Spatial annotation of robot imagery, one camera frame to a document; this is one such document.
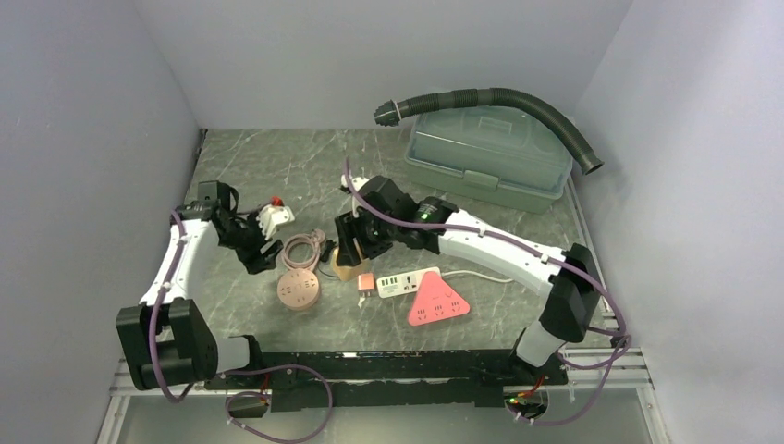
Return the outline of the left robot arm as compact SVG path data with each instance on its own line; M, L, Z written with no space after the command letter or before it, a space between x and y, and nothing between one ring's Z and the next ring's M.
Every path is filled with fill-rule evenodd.
M276 268L283 249L278 228L295 219L276 197L252 210L239 209L238 191L203 181L195 200L173 210L169 243L150 288L119 310L116 330L134 387L161 389L213 379L221 372L245 389L264 379L266 364L251 335L217 339L196 301L206 268L218 248L232 251L250 275Z

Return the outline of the pink triangular power strip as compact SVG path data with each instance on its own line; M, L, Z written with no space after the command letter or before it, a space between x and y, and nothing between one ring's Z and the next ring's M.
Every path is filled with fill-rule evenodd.
M471 311L470 304L436 272L426 272L417 289L407 316L412 327L467 315Z

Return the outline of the tan cube socket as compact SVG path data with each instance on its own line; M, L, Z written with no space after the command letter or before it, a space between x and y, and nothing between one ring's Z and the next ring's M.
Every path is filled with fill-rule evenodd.
M330 259L330 266L341 281L347 282L356 279L361 274L368 273L371 261L363 257L358 265L339 265L337 263L337 250L334 250Z

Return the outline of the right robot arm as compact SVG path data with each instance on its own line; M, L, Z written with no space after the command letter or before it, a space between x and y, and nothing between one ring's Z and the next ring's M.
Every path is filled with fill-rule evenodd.
M441 199L415 202L383 176L343 174L341 189L351 195L352 207L335 220L337 265L357 266L400 243L492 269L545 299L509 359L518 382L533 383L558 349L583 341L601 297L595 263L584 246L563 250L524 240Z

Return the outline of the salmon cube plug adapter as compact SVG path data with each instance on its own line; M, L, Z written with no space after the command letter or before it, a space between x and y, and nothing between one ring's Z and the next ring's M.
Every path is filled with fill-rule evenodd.
M358 306L362 308L364 302L373 295L375 291L375 279L373 273L363 273L358 275Z

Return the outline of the round pink power socket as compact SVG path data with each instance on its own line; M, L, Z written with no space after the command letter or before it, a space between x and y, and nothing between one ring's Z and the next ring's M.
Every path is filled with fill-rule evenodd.
M303 311L317 303L321 286L313 271L291 269L278 280L276 294L289 310Z

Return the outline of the white power strip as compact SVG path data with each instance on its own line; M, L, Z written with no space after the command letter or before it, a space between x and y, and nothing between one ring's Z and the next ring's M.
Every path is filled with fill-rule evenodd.
M434 266L396 275L379 277L375 280L377 294L382 299L388 299L416 292L427 273L435 273L437 276L440 276L441 270L439 267Z

